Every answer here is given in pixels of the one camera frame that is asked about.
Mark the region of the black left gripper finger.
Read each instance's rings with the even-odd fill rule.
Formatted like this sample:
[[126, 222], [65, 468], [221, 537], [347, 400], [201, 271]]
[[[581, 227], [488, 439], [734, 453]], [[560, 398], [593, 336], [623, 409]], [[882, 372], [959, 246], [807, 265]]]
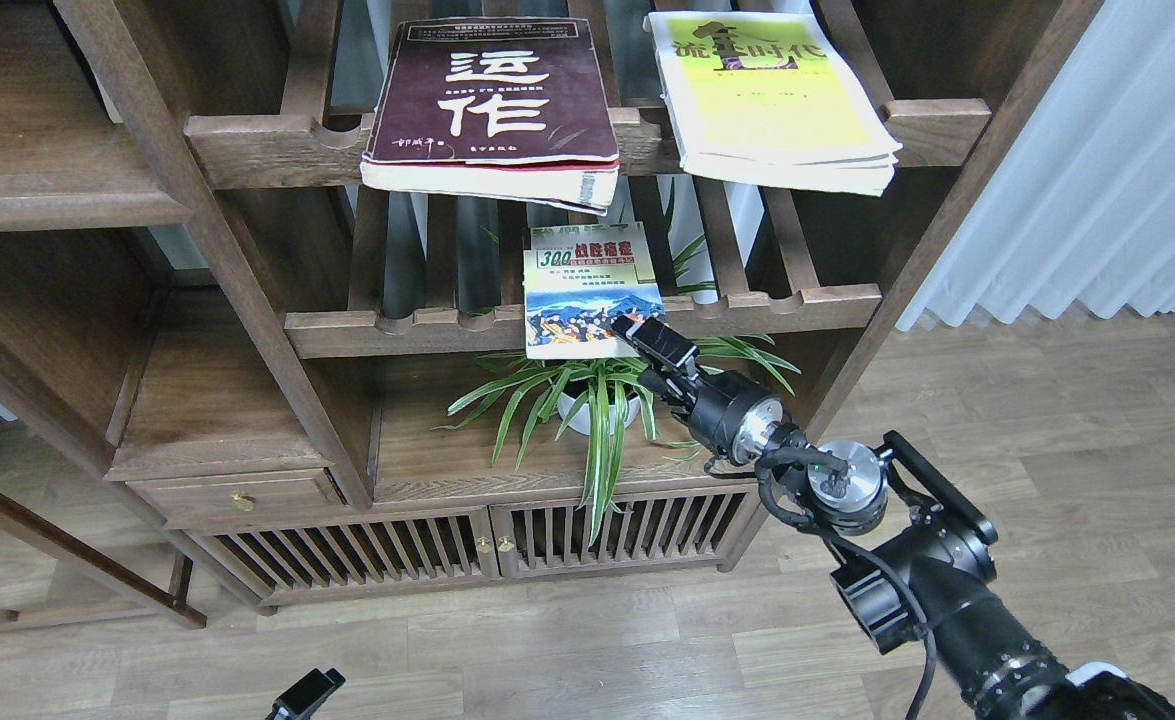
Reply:
[[314, 712], [344, 684], [345, 677], [336, 667], [325, 671], [313, 667], [273, 701], [266, 719], [313, 719]]

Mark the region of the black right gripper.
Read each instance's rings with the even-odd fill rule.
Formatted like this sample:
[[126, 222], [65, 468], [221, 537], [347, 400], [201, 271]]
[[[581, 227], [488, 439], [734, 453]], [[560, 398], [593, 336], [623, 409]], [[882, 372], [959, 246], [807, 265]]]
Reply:
[[611, 331], [654, 365], [643, 370], [638, 381], [671, 406], [674, 419], [711, 451], [703, 465], [710, 477], [748, 478], [748, 471], [716, 471], [716, 460], [741, 467], [787, 446], [788, 420], [783, 401], [761, 384], [737, 372], [697, 372], [698, 346], [660, 319], [646, 318], [642, 323], [619, 315]]

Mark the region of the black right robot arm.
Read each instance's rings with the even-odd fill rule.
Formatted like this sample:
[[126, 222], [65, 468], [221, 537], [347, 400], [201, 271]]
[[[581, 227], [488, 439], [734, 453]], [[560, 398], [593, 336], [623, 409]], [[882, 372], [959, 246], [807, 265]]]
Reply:
[[901, 435], [812, 445], [778, 396], [741, 374], [706, 374], [697, 346], [659, 319], [619, 316], [613, 332], [712, 459], [756, 478], [770, 514], [824, 541], [831, 580], [878, 650], [924, 644], [908, 716], [944, 666], [979, 719], [1175, 719], [1166, 697], [1117, 667], [1067, 669], [1027, 632], [991, 593], [998, 529]]

